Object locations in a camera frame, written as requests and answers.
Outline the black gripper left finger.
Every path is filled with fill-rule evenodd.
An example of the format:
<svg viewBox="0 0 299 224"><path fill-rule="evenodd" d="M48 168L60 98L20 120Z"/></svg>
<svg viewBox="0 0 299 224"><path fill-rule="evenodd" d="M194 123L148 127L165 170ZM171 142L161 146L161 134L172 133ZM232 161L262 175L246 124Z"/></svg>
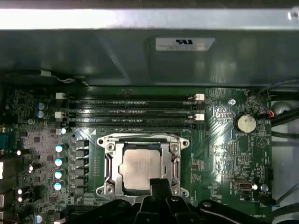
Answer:
<svg viewBox="0 0 299 224"><path fill-rule="evenodd" d="M82 215L68 218L68 224L157 224L167 198L167 179L150 179L150 195L141 203L124 199L110 201Z"/></svg>

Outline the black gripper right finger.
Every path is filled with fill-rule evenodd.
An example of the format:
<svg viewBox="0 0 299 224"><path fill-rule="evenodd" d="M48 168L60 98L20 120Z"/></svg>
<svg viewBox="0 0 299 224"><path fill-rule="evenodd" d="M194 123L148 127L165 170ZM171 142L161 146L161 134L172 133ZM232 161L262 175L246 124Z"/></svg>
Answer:
<svg viewBox="0 0 299 224"><path fill-rule="evenodd" d="M212 200L204 200L197 206L185 202L171 192L168 180L159 180L159 198L164 203L171 224L252 224L254 218Z"/></svg>

